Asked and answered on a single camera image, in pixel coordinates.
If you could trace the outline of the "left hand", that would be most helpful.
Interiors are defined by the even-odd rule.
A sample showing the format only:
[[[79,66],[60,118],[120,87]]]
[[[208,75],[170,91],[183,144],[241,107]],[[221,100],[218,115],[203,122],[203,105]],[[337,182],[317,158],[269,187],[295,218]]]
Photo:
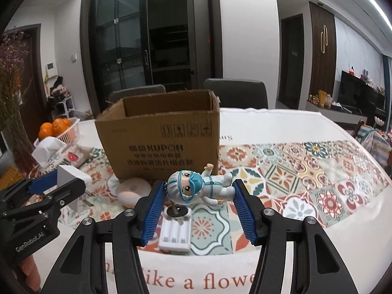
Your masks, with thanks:
[[[29,256],[24,259],[19,267],[25,275],[25,282],[34,292],[40,289],[40,275],[34,257]]]

